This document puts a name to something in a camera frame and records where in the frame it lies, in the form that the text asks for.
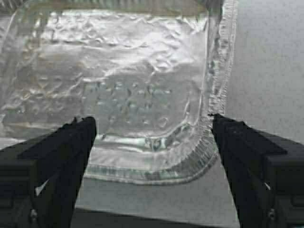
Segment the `aluminum foil pan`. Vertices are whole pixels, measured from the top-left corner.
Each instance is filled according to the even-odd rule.
[[[190,181],[217,158],[235,0],[0,0],[0,145],[93,116],[87,178]]]

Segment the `gray table surface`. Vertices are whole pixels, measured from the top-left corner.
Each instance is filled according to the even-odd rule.
[[[241,0],[226,116],[304,143],[304,1]],[[85,209],[239,227],[218,161],[202,178],[167,187],[85,179]]]

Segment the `gray background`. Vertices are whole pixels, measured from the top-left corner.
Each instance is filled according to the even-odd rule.
[[[241,0],[226,115],[304,143],[303,0]],[[167,187],[84,180],[77,206],[202,225],[239,227],[218,162],[204,177]]]

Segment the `aluminum foil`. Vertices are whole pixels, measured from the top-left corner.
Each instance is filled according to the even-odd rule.
[[[0,146],[93,116],[85,177],[190,181],[217,158],[235,0],[0,0]]]

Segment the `crumpled foil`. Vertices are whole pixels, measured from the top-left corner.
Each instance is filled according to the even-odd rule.
[[[175,184],[217,158],[236,0],[0,0],[0,147],[93,116],[85,177]]]

